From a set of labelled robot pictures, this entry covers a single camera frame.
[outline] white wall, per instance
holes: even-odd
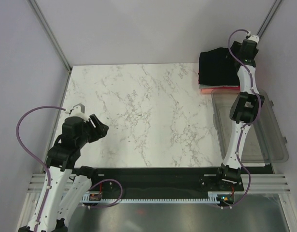
[[[71,65],[196,63],[274,0],[37,0]]]
[[[27,2],[0,1],[0,232],[15,231],[36,169],[36,162],[17,143],[17,121],[33,107],[58,105],[67,77]],[[55,113],[36,112],[22,125],[24,143],[39,157]]]
[[[257,55],[257,84],[274,102],[274,113],[288,140],[289,161],[276,165],[285,173],[297,205],[297,0],[285,0]]]

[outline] transparent bin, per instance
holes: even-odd
[[[289,158],[285,145],[286,139],[280,132],[271,101],[266,92],[261,89],[259,92],[264,96],[265,101],[261,109],[260,119],[251,126],[247,134],[242,162],[286,162]],[[213,121],[223,159],[226,156],[232,132],[230,109],[238,93],[239,91],[219,89],[212,92]]]

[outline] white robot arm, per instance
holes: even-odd
[[[28,225],[19,232],[66,232],[70,218],[82,196],[91,188],[91,178],[96,170],[82,167],[67,195],[62,199],[65,185],[71,175],[80,150],[86,143],[92,143],[106,136],[109,127],[102,124],[95,115],[87,117],[84,106],[77,105],[63,126],[62,134],[48,151],[46,165],[48,176],[40,194],[35,212]]]
[[[258,42],[258,36],[247,34],[238,53],[240,63],[237,63],[239,65],[237,74],[240,80],[240,93],[231,108],[232,134],[226,157],[219,169],[221,179],[233,184],[240,179],[240,160],[245,140],[264,102],[264,97],[259,95],[255,84],[254,57]]]

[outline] white marble tabletop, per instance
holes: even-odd
[[[212,98],[198,64],[74,66],[63,107],[85,105],[110,127],[76,167],[210,167],[222,162]],[[67,114],[61,114],[56,137]]]

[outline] purple cable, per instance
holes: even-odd
[[[99,184],[103,183],[103,182],[106,182],[106,181],[113,181],[115,183],[117,183],[120,187],[120,195],[119,197],[117,198],[116,201],[114,201],[113,203],[110,203],[110,204],[107,204],[107,205],[96,205],[96,206],[91,206],[90,208],[91,209],[96,209],[96,208],[107,208],[107,207],[111,207],[111,206],[114,206],[116,204],[118,204],[118,202],[120,201],[120,199],[122,198],[123,196],[123,187],[122,185],[117,181],[117,180],[114,180],[114,179],[104,179],[104,180],[101,180],[99,181],[98,183],[96,183],[94,186],[92,186],[88,191],[91,191],[93,190],[96,186],[98,186]]]
[[[39,162],[39,163],[43,166],[43,168],[44,168],[44,170],[45,170],[45,172],[46,172],[46,175],[47,175],[47,186],[51,186],[51,174],[50,174],[50,172],[49,172],[49,169],[47,168],[47,166],[45,165],[45,163],[44,163],[41,159],[39,159],[36,155],[34,155],[34,154],[33,154],[33,153],[32,153],[32,152],[31,152],[31,151],[30,151],[30,150],[23,144],[23,142],[22,142],[22,140],[21,140],[21,137],[20,137],[20,135],[19,135],[19,126],[21,125],[21,123],[22,123],[22,121],[24,120],[24,118],[25,118],[27,115],[29,115],[30,113],[32,113],[32,112],[34,112],[34,111],[36,111],[36,110],[40,110],[40,109],[58,109],[58,110],[63,110],[63,111],[66,110],[66,109],[64,109],[64,108],[57,107],[57,106],[40,106],[40,107],[34,108],[34,109],[32,109],[32,110],[29,110],[27,113],[25,113],[25,114],[20,118],[20,120],[19,120],[18,123],[17,123],[17,126],[16,126],[16,137],[17,137],[17,140],[18,140],[19,144],[22,146],[22,148],[23,148],[28,154],[30,154],[30,155],[31,155],[37,162]],[[43,211],[43,209],[44,209],[44,205],[45,205],[45,202],[46,202],[46,198],[47,198],[48,192],[49,192],[49,188],[46,189],[46,191],[45,191],[44,198],[43,198],[43,201],[42,201],[42,203],[41,203],[40,210],[39,210],[38,215],[37,215],[37,221],[39,221],[40,218],[41,218],[41,214],[42,214],[42,211]],[[34,230],[33,230],[33,232],[36,232],[37,229],[38,229],[38,224],[36,224],[36,225],[34,226]]]
[[[247,72],[248,72],[248,74],[249,74],[249,76],[250,76],[251,92],[252,92],[253,94],[256,95],[256,97],[257,97],[257,99],[258,99],[258,102],[259,102],[258,112],[257,112],[257,115],[256,115],[254,121],[253,121],[253,122],[250,122],[250,123],[246,123],[246,124],[244,124],[244,125],[242,126],[242,128],[244,129],[247,125],[248,125],[248,126],[252,125],[254,122],[256,122],[256,121],[260,118],[260,113],[261,113],[262,103],[261,103],[260,95],[257,94],[257,93],[254,91],[254,89],[253,89],[253,87],[254,87],[254,81],[253,81],[253,76],[252,76],[252,74],[250,73],[249,68],[248,68],[243,62],[241,62],[241,61],[240,61],[240,60],[233,54],[233,52],[231,51],[231,45],[230,45],[231,38],[232,38],[232,36],[233,36],[236,32],[238,32],[238,31],[244,31],[244,32],[246,32],[246,33],[249,33],[249,31],[247,31],[247,30],[245,30],[245,29],[238,29],[238,30],[235,30],[234,32],[232,32],[232,34],[229,36],[229,39],[228,39],[228,41],[227,41],[228,50],[229,50],[229,53],[231,54],[231,56],[232,56],[232,57],[233,57],[233,58],[234,58],[240,65],[242,65],[242,66],[247,70]],[[249,189],[250,189],[250,184],[251,184],[251,174],[250,174],[250,172],[248,171],[248,169],[247,169],[247,168],[243,165],[243,163],[241,162],[241,160],[240,160],[240,158],[239,158],[239,154],[238,154],[238,152],[239,152],[239,148],[240,148],[240,142],[241,142],[241,138],[242,138],[242,136],[243,136],[243,133],[244,133],[244,131],[241,130],[241,131],[240,131],[239,140],[238,140],[238,144],[237,144],[237,148],[236,148],[236,152],[237,152],[237,154],[236,154],[236,158],[237,158],[238,162],[240,163],[241,167],[242,167],[242,168],[245,170],[245,172],[248,174],[248,186],[247,186],[247,189],[246,189],[245,193],[243,194],[243,196],[242,196],[237,202],[233,203],[231,206],[224,206],[224,208],[229,208],[229,207],[233,207],[233,206],[237,205],[239,202],[241,202],[241,201],[246,197],[246,195],[247,195],[247,193],[248,193],[248,191],[249,191]]]

